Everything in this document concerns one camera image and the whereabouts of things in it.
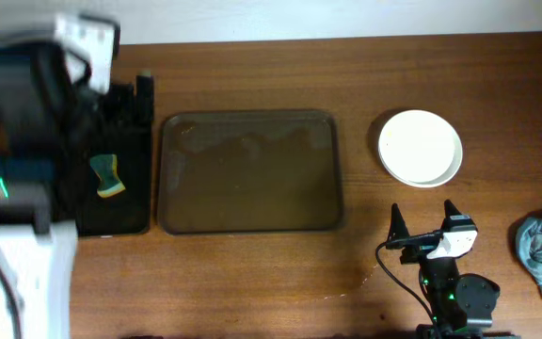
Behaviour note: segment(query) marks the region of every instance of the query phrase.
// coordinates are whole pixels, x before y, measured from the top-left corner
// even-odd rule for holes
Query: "white wall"
[[[0,0],[0,29],[79,9],[115,17],[125,44],[542,30],[542,0]]]

